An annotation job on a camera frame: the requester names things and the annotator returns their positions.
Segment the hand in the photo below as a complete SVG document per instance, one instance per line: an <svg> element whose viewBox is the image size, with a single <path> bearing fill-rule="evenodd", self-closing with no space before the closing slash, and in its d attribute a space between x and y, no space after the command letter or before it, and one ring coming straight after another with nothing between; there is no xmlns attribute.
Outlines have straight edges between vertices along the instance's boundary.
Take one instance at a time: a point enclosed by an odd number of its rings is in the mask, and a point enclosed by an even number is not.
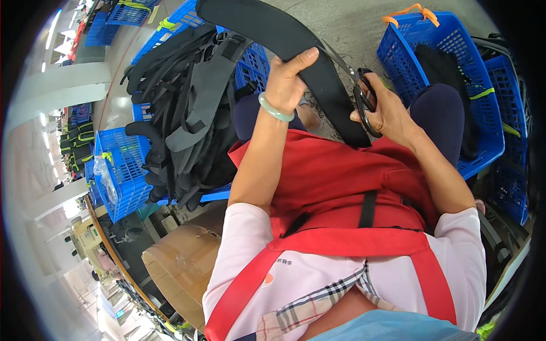
<svg viewBox="0 0 546 341"><path fill-rule="evenodd" d="M377 95L376 112L366 110L370 124L389 140L411 149L412 138L421 128L411 119L400 98L383 85L379 76L375 73L366 73L364 76ZM364 83L359 82L359 85L366 93ZM351 112L351 121L361 122L358 110Z"/></svg>
<svg viewBox="0 0 546 341"><path fill-rule="evenodd" d="M265 99L269 104L286 115L292 114L307 89L297 74L313 65L317 59L316 47L300 53L288 63L283 63L275 56L271 61L268 83L265 86Z"/></svg>

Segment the checkered fabric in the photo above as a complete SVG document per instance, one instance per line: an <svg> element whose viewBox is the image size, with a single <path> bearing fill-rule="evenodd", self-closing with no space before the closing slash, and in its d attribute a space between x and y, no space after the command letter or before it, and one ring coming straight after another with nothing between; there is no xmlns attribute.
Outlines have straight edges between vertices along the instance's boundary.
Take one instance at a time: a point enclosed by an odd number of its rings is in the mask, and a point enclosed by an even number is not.
<svg viewBox="0 0 546 341"><path fill-rule="evenodd" d="M303 296L281 309L262 316L256 328L257 341L280 341L282 335L309 324L324 315L345 293L356 285L379 309L403 311L379 298L370 282L367 260L359 271Z"/></svg>

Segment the navy pants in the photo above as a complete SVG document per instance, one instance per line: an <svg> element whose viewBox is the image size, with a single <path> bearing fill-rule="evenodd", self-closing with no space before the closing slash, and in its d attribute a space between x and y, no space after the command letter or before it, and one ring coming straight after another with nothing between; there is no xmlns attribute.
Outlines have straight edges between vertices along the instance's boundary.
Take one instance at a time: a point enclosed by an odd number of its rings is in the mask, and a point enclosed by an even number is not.
<svg viewBox="0 0 546 341"><path fill-rule="evenodd" d="M465 125L465 112L457 90L445 84L427 86L413 99L410 108L415 123L425 130L444 157L457 167ZM252 137L259 109L257 94L241 98L235 106L233 122L242 143ZM295 110L294 114L296 117L288 128L306 131Z"/></svg>

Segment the worker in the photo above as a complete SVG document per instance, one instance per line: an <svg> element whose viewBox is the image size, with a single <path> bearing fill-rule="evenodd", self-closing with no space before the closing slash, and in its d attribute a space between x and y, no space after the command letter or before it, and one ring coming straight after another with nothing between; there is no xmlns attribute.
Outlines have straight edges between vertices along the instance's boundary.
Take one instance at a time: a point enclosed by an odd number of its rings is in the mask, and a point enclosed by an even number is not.
<svg viewBox="0 0 546 341"><path fill-rule="evenodd" d="M265 92L235 108L241 141L229 155L239 169L203 296L207 339L326 340L334 328L381 321L408 336L472 332L485 303L485 250L455 168L458 92L430 86L406 110L365 74L377 94L366 114L383 137L353 148L307 132L318 123L297 74L318 56L275 57Z"/></svg>

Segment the concrete floor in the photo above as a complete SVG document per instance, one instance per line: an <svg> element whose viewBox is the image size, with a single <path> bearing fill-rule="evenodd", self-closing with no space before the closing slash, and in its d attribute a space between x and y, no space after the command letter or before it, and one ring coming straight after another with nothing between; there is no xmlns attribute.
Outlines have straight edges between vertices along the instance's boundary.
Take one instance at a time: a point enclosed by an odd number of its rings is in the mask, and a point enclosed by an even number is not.
<svg viewBox="0 0 546 341"><path fill-rule="evenodd" d="M105 60L111 64L113 81L108 96L94 104L95 130L124 127L133 121L132 103L126 92L127 84L120 85L123 71L157 28L158 23L183 2L185 0L163 0L153 23L145 23L141 27L120 27L112 45L106 51ZM351 66L366 66L379 75L383 75L383 67L377 59L376 50L385 31L381 16L414 3L402 0L265 0L265 2L301 21L316 36L325 39L339 54L346 54L345 60ZM434 0L421 2L421 5L432 11L453 12L470 35L483 37L490 32L498 31L475 0ZM348 83L345 76L341 79L345 84ZM328 124L324 125L319 134L326 138L336 138L335 131ZM177 215L191 219L200 212L202 210L187 214L183 210Z"/></svg>

